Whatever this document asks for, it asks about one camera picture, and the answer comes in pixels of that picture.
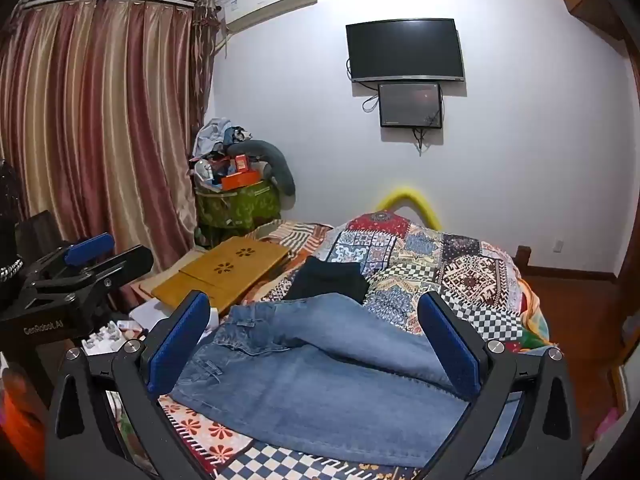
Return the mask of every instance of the wooden floor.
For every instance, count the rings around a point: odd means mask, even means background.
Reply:
[[[609,282],[526,276],[540,298],[551,341],[559,344],[574,383],[583,446],[615,405],[607,369],[622,350],[623,316]]]

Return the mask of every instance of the pink object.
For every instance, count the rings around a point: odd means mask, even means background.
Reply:
[[[602,420],[598,428],[596,429],[595,437],[598,440],[606,431],[613,426],[620,418],[617,408],[611,408],[607,416]]]

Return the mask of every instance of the yellow foam tube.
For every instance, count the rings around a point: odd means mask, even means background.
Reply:
[[[435,229],[436,231],[442,231],[442,224],[440,224],[436,213],[434,213],[425,197],[410,187],[401,187],[385,197],[385,199],[378,204],[378,211],[391,209],[401,200],[408,200],[418,208],[418,212],[422,218],[429,224],[427,227]]]

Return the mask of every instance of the blue gripper pad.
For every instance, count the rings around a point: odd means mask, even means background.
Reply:
[[[147,391],[154,397],[168,394],[182,373],[191,352],[198,344],[210,317],[209,298],[198,293],[182,314],[174,328],[164,338],[156,353],[147,364]],[[170,322],[163,319],[158,324]]]
[[[114,246],[113,236],[109,233],[102,233],[69,247],[65,254],[65,263],[73,267],[83,266],[101,254],[108,253]]]
[[[458,395],[475,399],[481,388],[478,361],[428,294],[418,301],[418,322]]]

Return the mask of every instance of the black monitor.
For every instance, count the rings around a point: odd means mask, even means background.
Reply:
[[[387,20],[347,25],[353,81],[464,81],[456,23]]]

